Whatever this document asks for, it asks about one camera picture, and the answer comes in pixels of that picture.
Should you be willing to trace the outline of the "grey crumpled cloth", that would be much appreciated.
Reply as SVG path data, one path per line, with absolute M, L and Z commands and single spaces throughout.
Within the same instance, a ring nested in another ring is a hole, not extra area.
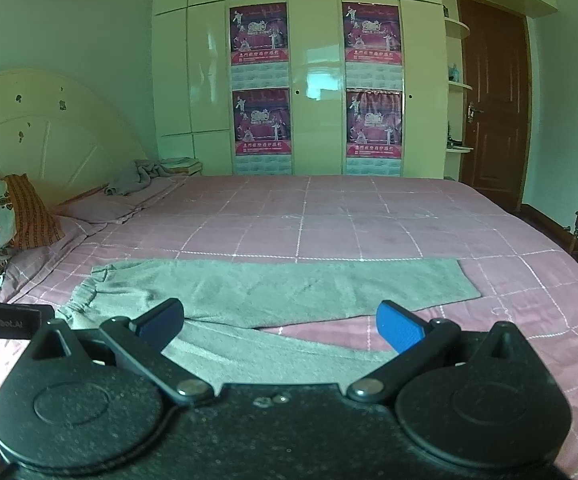
M 161 162 L 150 159 L 135 159 L 129 162 L 104 188 L 109 196 L 126 196 L 148 188 L 155 178 L 171 177 Z

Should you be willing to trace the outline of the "pink poster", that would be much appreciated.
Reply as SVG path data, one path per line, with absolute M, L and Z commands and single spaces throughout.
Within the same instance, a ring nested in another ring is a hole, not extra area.
M 347 63 L 401 65 L 400 8 L 391 4 L 342 3 Z
M 290 96 L 287 88 L 233 92 L 237 156 L 290 155 Z
M 403 94 L 347 90 L 347 158 L 402 158 Z
M 251 4 L 229 9 L 231 65 L 288 62 L 287 4 Z

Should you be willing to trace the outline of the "upper left pink poster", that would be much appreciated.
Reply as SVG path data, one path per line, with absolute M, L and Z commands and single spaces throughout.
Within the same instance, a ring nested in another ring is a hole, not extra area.
M 229 9 L 231 65 L 288 62 L 287 4 L 251 4 Z

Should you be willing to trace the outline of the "green grey pants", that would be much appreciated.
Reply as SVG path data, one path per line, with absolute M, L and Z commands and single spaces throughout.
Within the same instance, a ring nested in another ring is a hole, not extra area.
M 96 266 L 58 312 L 73 328 L 137 318 L 182 302 L 185 321 L 164 354 L 214 388 L 244 384 L 347 386 L 395 356 L 271 334 L 273 327 L 358 318 L 383 300 L 409 311 L 480 297 L 455 259 L 230 263 L 136 260 Z

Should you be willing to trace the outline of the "orange striped pillow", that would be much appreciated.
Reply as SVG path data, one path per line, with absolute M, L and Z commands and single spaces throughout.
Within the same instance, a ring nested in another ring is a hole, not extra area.
M 4 181 L 15 213 L 12 246 L 28 250 L 59 242 L 65 232 L 50 214 L 28 177 L 25 174 L 10 174 L 4 177 Z

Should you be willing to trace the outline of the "upper right pink poster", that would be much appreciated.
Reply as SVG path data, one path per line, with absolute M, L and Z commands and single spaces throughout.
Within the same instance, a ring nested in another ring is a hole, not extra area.
M 400 8 L 391 4 L 342 3 L 347 63 L 401 65 Z

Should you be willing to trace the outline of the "cream glossy wardrobe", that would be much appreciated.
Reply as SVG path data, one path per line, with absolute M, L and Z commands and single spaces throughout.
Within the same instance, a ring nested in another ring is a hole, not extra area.
M 524 18 L 557 0 L 484 0 Z M 288 62 L 231 65 L 229 9 L 287 4 Z M 401 65 L 345 61 L 342 3 L 400 8 Z M 439 178 L 447 139 L 442 0 L 152 0 L 152 96 L 161 157 L 193 156 L 207 174 L 383 174 Z M 237 156 L 233 92 L 287 88 L 291 154 Z M 402 158 L 347 158 L 347 90 L 403 94 Z

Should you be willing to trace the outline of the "pink pillow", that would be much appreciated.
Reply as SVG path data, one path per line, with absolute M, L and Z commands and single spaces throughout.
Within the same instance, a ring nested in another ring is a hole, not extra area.
M 155 178 L 147 188 L 124 196 L 107 195 L 103 191 L 98 191 L 58 206 L 55 214 L 91 224 L 122 224 L 140 211 L 160 202 L 165 196 L 183 185 L 186 180 L 186 176 Z

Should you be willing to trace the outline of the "lower left pink poster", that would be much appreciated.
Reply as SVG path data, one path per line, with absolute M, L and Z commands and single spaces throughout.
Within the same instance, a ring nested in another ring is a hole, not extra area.
M 290 96 L 287 88 L 233 92 L 237 156 L 290 155 Z

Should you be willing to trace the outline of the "cream wooden headboard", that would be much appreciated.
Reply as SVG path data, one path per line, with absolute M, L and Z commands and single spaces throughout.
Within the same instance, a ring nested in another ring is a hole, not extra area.
M 46 70 L 0 72 L 0 178 L 24 174 L 46 206 L 145 157 L 116 109 L 83 84 Z

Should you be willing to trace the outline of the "lower right pink poster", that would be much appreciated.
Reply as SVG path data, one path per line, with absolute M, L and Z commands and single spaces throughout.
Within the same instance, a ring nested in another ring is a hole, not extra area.
M 347 158 L 402 158 L 403 94 L 347 90 Z

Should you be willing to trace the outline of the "pink checked bed sheet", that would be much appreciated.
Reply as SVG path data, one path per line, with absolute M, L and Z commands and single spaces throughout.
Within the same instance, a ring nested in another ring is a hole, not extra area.
M 122 224 L 58 217 L 65 236 L 12 258 L 0 301 L 62 306 L 94 266 L 120 260 L 458 260 L 480 297 L 429 315 L 467 330 L 504 320 L 519 326 L 571 404 L 558 462 L 578 479 L 578 263 L 472 188 L 379 177 L 195 176 Z

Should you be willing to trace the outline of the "folded clothes stack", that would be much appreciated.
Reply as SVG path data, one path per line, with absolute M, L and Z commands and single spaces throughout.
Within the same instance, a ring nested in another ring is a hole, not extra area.
M 171 174 L 200 174 L 202 162 L 193 157 L 168 158 L 160 160 L 161 166 Z

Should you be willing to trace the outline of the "corner shelf unit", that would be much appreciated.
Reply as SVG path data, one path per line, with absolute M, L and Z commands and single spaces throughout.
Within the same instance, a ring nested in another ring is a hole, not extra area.
M 472 89 L 468 84 L 464 68 L 464 40 L 471 29 L 460 15 L 458 0 L 442 0 L 447 52 L 447 150 L 444 177 L 459 180 L 462 160 L 470 154 L 471 148 L 464 140 L 467 124 L 467 97 Z

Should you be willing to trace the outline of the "brown wooden door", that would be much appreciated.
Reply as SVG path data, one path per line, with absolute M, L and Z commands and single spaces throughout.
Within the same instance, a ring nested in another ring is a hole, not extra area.
M 462 66 L 464 156 L 460 181 L 507 211 L 522 202 L 531 122 L 531 62 L 524 16 L 482 0 L 457 0 L 470 29 Z

